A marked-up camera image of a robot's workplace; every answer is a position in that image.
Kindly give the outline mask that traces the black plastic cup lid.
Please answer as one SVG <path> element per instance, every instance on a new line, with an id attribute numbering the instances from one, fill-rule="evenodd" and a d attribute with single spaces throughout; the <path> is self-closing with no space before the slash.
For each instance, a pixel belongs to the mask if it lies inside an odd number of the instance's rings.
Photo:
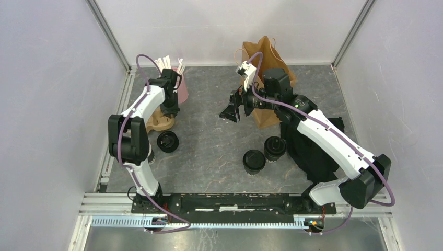
<path id="1" fill-rule="evenodd" d="M 278 136 L 271 136 L 264 142 L 264 152 L 269 152 L 272 154 L 285 154 L 286 142 Z"/>
<path id="2" fill-rule="evenodd" d="M 242 163 L 247 163 L 249 165 L 254 164 L 264 164 L 266 163 L 264 154 L 259 150 L 248 150 L 242 158 Z"/>

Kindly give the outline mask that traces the black paper coffee cup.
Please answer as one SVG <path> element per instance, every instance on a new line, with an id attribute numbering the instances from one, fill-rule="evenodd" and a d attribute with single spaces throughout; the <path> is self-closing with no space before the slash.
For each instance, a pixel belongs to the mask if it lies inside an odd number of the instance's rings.
<path id="1" fill-rule="evenodd" d="M 243 166 L 248 175 L 256 175 L 265 167 L 265 164 L 266 163 L 249 165 L 247 163 L 244 163 Z"/>
<path id="2" fill-rule="evenodd" d="M 267 162 L 269 163 L 275 163 L 276 161 L 278 161 L 284 154 L 272 154 L 269 152 L 265 152 L 264 153 L 264 157 L 266 159 Z"/>

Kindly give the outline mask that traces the brown paper bag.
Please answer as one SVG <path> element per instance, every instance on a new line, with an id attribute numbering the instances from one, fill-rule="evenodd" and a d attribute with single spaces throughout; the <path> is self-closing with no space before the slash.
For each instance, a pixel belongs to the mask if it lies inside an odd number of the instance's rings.
<path id="1" fill-rule="evenodd" d="M 259 70 L 257 76 L 258 90 L 264 90 L 263 73 L 271 68 L 282 68 L 288 74 L 291 87 L 295 86 L 296 76 L 289 69 L 287 64 L 282 60 L 279 53 L 276 51 L 274 44 L 269 37 L 263 36 L 257 43 L 245 41 L 242 43 L 242 61 L 247 61 L 255 53 L 262 52 L 263 60 L 260 69 L 258 69 L 258 63 L 260 57 L 257 56 L 252 60 L 252 64 Z M 279 118 L 276 116 L 273 110 L 261 110 L 254 109 L 252 116 L 259 129 L 270 127 L 280 123 Z"/>

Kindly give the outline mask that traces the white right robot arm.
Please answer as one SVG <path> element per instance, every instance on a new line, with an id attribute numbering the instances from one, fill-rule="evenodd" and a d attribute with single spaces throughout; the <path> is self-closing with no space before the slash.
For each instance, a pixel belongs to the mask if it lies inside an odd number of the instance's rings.
<path id="1" fill-rule="evenodd" d="M 240 66 L 236 72 L 243 83 L 231 92 L 220 117 L 239 122 L 240 106 L 246 116 L 258 109 L 277 115 L 286 152 L 312 183 L 301 200 L 306 212 L 316 213 L 332 202 L 362 209 L 388 187 L 391 159 L 359 146 L 344 133 L 341 118 L 327 118 L 308 97 L 294 93 L 282 68 L 266 70 L 263 87 L 255 81 L 254 66 Z"/>

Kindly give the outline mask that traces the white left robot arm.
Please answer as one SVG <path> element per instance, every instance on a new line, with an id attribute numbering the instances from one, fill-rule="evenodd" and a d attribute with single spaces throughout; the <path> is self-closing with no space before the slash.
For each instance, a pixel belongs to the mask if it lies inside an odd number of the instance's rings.
<path id="1" fill-rule="evenodd" d="M 151 213 L 164 207 L 159 196 L 160 184 L 150 168 L 148 159 L 153 154 L 146 130 L 147 120 L 157 108 L 166 117 L 179 112 L 176 84 L 181 75 L 172 69 L 163 69 L 158 78 L 147 81 L 141 94 L 124 112 L 108 119 L 108 149 L 112 157 L 127 169 L 135 184 L 137 194 L 145 196 L 144 206 Z"/>

